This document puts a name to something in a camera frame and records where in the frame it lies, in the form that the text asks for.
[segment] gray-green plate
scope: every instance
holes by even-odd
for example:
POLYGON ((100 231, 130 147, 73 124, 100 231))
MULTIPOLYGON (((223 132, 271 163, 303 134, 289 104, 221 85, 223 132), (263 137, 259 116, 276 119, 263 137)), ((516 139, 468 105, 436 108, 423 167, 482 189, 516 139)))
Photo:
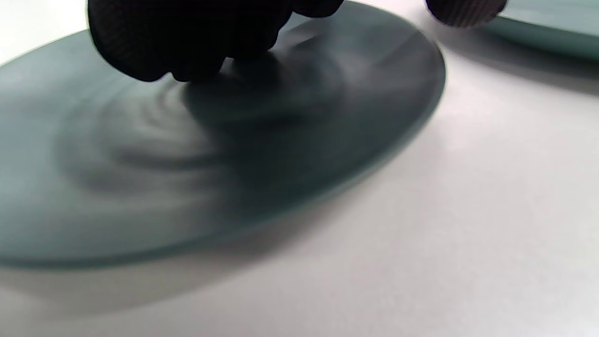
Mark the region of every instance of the gray-green plate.
POLYGON ((509 0, 486 28, 532 47, 599 61, 598 0, 509 0))
POLYGON ((270 57, 207 83, 130 79, 87 32, 46 45, 0 68, 0 261, 96 266, 244 233, 380 167, 444 80, 434 43, 352 2, 293 16, 270 57))

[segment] finger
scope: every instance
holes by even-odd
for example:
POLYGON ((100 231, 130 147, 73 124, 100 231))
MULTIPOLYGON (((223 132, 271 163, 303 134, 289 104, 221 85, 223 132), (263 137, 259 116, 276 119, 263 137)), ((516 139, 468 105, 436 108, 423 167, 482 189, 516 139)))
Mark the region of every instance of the finger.
POLYGON ((290 16, 290 0, 241 0, 228 56, 243 60, 263 55, 290 16))
POLYGON ((343 0, 294 0, 294 12, 307 17, 327 17, 333 15, 343 0))
POLYGON ((147 82, 168 71, 146 29, 152 11, 139 0, 89 0, 87 5, 89 30, 99 54, 117 70, 147 82))
POLYGON ((457 28, 482 26, 504 10, 507 0, 426 0, 432 15, 457 28))
POLYGON ((159 33, 175 79, 201 80, 219 72, 231 45, 237 0, 177 0, 159 33))

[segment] white table surface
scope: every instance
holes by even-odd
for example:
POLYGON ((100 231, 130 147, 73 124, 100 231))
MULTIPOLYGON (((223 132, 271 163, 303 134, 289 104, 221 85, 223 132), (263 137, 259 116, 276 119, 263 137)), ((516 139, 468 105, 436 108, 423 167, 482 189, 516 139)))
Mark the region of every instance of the white table surface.
MULTIPOLYGON (((0 337, 599 336, 597 66, 440 29, 421 0, 370 3, 438 38, 448 67, 396 160, 247 243, 0 269, 0 337)), ((83 0, 0 0, 0 63, 85 27, 83 0)))

